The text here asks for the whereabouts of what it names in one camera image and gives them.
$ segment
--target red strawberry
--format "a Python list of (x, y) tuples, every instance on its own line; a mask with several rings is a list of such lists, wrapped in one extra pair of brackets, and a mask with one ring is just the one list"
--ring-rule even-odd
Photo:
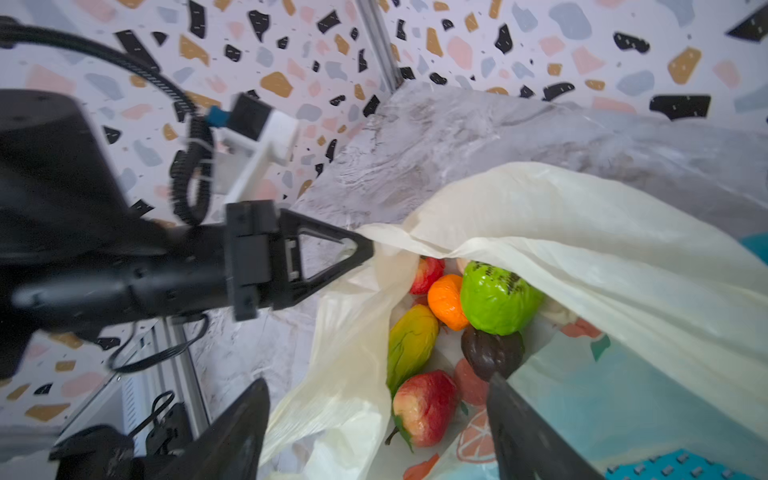
[(416, 278), (411, 286), (413, 295), (424, 295), (429, 291), (429, 287), (442, 276), (445, 270), (445, 260), (438, 260), (432, 257), (422, 257), (419, 259), (419, 269), (416, 271)]

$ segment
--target black cable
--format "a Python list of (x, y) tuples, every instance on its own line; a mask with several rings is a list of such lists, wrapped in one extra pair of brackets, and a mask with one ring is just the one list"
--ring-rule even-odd
[(187, 351), (190, 345), (192, 345), (199, 339), (203, 338), (203, 335), (205, 335), (205, 332), (208, 331), (208, 326), (210, 325), (210, 319), (208, 318), (208, 315), (205, 313), (201, 313), (200, 317), (203, 320), (203, 326), (200, 328), (200, 331), (192, 340), (188, 340), (184, 343), (174, 345), (172, 347), (169, 347), (163, 350), (162, 352), (155, 353), (154, 355), (150, 355), (145, 359), (138, 360), (137, 362), (115, 367), (114, 362), (118, 358), (118, 355), (120, 355), (120, 352), (122, 352), (122, 350), (131, 341), (131, 339), (134, 338), (134, 334), (136, 333), (136, 322), (134, 322), (133, 328), (131, 329), (131, 336), (129, 336), (128, 340), (126, 340), (125, 343), (120, 345), (118, 349), (115, 350), (114, 353), (112, 353), (112, 355), (109, 356), (109, 358), (107, 359), (107, 367), (115, 373), (136, 373), (136, 372), (140, 372), (141, 370), (145, 370), (152, 366), (155, 366), (160, 362), (164, 362), (165, 360), (172, 359), (176, 355), (180, 355), (181, 353), (184, 353), (185, 351)]
[[(169, 396), (168, 400), (163, 402), (163, 404), (160, 406), (159, 409), (155, 410), (155, 407), (157, 406), (157, 402), (162, 399), (165, 396)], [(162, 392), (160, 395), (155, 397), (154, 402), (152, 402), (152, 413), (149, 414), (149, 416), (142, 420), (140, 424), (136, 425), (136, 428), (131, 430), (127, 436), (133, 438), (135, 437), (140, 431), (144, 430), (144, 428), (152, 423), (155, 427), (160, 426), (160, 422), (157, 420), (157, 417), (160, 416), (160, 414), (168, 408), (171, 402), (174, 401), (176, 398), (176, 394), (173, 390), (168, 390), (167, 392)]]
[[(185, 114), (189, 114), (190, 127), (187, 138), (190, 142), (187, 145), (186, 154), (182, 153), (180, 157), (180, 165), (175, 172), (171, 172), (171, 198), (174, 213), (183, 222), (191, 226), (200, 225), (203, 222), (210, 206), (211, 185), (210, 180), (207, 179), (212, 176), (213, 165), (211, 162), (200, 165), (200, 161), (211, 159), (212, 153), (192, 140), (197, 139), (213, 148), (214, 137), (208, 122), (197, 115), (197, 107), (179, 87), (135, 58), (106, 45), (64, 31), (19, 25), (13, 18), (0, 17), (0, 47), (12, 48), (16, 43), (47, 45), (78, 51), (122, 67), (149, 81), (179, 105)], [(200, 173), (206, 178), (198, 180), (195, 205), (191, 206), (187, 196), (189, 183), (198, 166), (200, 166)]]
[[(194, 117), (190, 120), (188, 136), (198, 138), (213, 148), (214, 137), (208, 122), (202, 117)], [(190, 180), (198, 166), (200, 166), (201, 177), (211, 177), (214, 171), (211, 158), (213, 158), (213, 152), (197, 142), (190, 142), (187, 145), (187, 152), (179, 151), (170, 165), (170, 201), (174, 206), (174, 214), (189, 225), (200, 225), (208, 213), (210, 181), (198, 179), (195, 204), (190, 205), (188, 199)]]

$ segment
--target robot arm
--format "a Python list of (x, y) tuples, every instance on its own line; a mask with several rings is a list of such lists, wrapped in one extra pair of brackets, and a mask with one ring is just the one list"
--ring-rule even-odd
[[(289, 154), (295, 119), (246, 94), (231, 112), (200, 116), (178, 87), (126, 54), (0, 18), (0, 46), (18, 41), (98, 56), (174, 100), (190, 125), (188, 149), (170, 169), (174, 212), (187, 226), (166, 230), (127, 206), (101, 132), (94, 133), (74, 99), (0, 90), (0, 378), (15, 372), (37, 329), (93, 340), (107, 325), (196, 319), (228, 305), (236, 321), (252, 319), (259, 308), (297, 304), (372, 256), (372, 242), (356, 233), (250, 200), (269, 160)], [(216, 127), (229, 148), (220, 156), (212, 147)], [(188, 200), (191, 184), (195, 204)], [(201, 226), (212, 190), (226, 195), (226, 222)], [(300, 233), (354, 244), (356, 251), (307, 278)]]

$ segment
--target plastic bag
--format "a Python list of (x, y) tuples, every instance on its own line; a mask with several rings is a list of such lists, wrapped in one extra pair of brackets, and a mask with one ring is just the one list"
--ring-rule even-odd
[(768, 268), (718, 229), (618, 182), (531, 163), (359, 232), (376, 254), (323, 291), (306, 379), (270, 417), (262, 464), (324, 432), (303, 474), (366, 475), (389, 421), (389, 317), (419, 255), (515, 271), (768, 439)]
[[(593, 326), (583, 327), (580, 320), (555, 333), (508, 382), (599, 472), (607, 478), (625, 478), (617, 472), (618, 465), (630, 465), (625, 471), (635, 478), (662, 478), (662, 473), (650, 471), (668, 465), (675, 471), (673, 478), (693, 478), (688, 474), (698, 468), (700, 474), (707, 473), (702, 478), (726, 478), (717, 472), (733, 465), (756, 477), (766, 471), (768, 443), (627, 347), (611, 342), (608, 335)], [(498, 480), (492, 453), (491, 429), (483, 410), (440, 452), (427, 479)], [(657, 462), (665, 455), (672, 457), (671, 463)], [(694, 455), (703, 458), (687, 462)], [(649, 458), (656, 459), (642, 462)], [(638, 477), (634, 468), (640, 463), (648, 472)]]

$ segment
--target apple leaf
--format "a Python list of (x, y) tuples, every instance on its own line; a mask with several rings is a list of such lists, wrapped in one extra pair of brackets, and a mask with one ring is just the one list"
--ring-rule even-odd
[(411, 434), (408, 433), (408, 430), (402, 425), (402, 418), (400, 418), (400, 415), (395, 415), (395, 426), (400, 431), (400, 435), (402, 435), (403, 439), (408, 444), (408, 448), (411, 449), (411, 453), (413, 453), (413, 445), (411, 445)]

